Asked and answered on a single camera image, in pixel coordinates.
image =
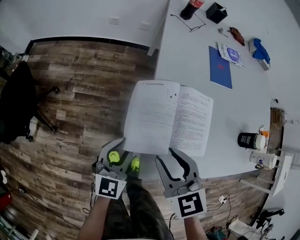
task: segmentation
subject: camouflage pants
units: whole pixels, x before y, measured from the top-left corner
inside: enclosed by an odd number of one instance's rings
[[[130,216],[121,197],[118,200],[112,199],[102,239],[173,240],[156,202],[142,187],[142,180],[128,177],[126,189],[130,200]]]

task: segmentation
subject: forearm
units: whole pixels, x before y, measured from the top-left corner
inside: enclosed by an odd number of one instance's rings
[[[184,219],[184,227],[186,229],[187,240],[207,240],[198,216]]]
[[[98,197],[92,211],[81,227],[77,240],[100,240],[110,199]]]

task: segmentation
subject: wooden floor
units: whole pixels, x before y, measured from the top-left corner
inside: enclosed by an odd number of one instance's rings
[[[96,161],[101,146],[122,136],[131,93],[138,80],[154,76],[156,57],[145,51],[96,42],[59,41],[34,44],[28,64],[37,81],[38,92],[54,85],[61,90],[52,93],[40,104],[40,113],[59,130],[52,134],[35,118],[30,125],[34,142],[24,137],[11,145],[0,144],[0,161],[8,175],[11,190],[23,186],[53,213],[78,228],[89,208],[92,183],[91,164]],[[0,80],[0,88],[5,82]],[[224,178],[204,179],[208,203],[228,196],[230,204],[207,212],[202,219],[205,230],[225,226],[238,215],[246,223],[261,206],[266,194],[246,189],[240,178],[254,181],[259,172]],[[273,171],[261,171],[271,179]],[[160,181],[143,183],[157,201],[166,221],[172,210],[162,195]],[[5,214],[29,233],[40,230],[38,239],[74,240],[78,228],[68,224],[36,203],[30,195],[12,192],[12,203]],[[209,210],[219,204],[208,204]],[[181,220],[172,221],[175,239],[184,239]]]

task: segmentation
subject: white mug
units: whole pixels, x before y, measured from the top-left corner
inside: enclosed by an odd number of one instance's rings
[[[255,168],[272,169],[275,167],[277,156],[275,154],[261,153],[252,151],[250,155],[250,162],[256,163]]]

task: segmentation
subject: table leg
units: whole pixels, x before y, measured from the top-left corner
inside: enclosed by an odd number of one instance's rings
[[[158,27],[158,30],[156,31],[155,37],[152,41],[152,44],[147,52],[147,55],[150,57],[153,55],[155,49],[159,48],[159,45],[160,45],[160,42],[161,42],[161,39],[162,39],[163,33],[164,33],[165,19],[166,19],[166,14],[165,14],[163,20],[161,21],[161,23]]]
[[[268,193],[268,194],[272,194],[272,192],[273,192],[273,191],[271,191],[269,189],[260,187],[258,185],[255,185],[255,184],[251,183],[251,182],[247,182],[247,181],[245,181],[243,179],[241,179],[240,182],[243,183],[243,184],[245,184],[245,185],[247,185],[247,186],[249,186],[249,187],[256,188],[257,190],[263,191],[263,192]]]
[[[260,177],[257,177],[256,179],[260,180],[260,181],[263,181],[263,182],[267,182],[269,184],[274,184],[274,181],[272,181],[272,180],[266,180],[266,179],[263,179],[263,178],[260,178]]]

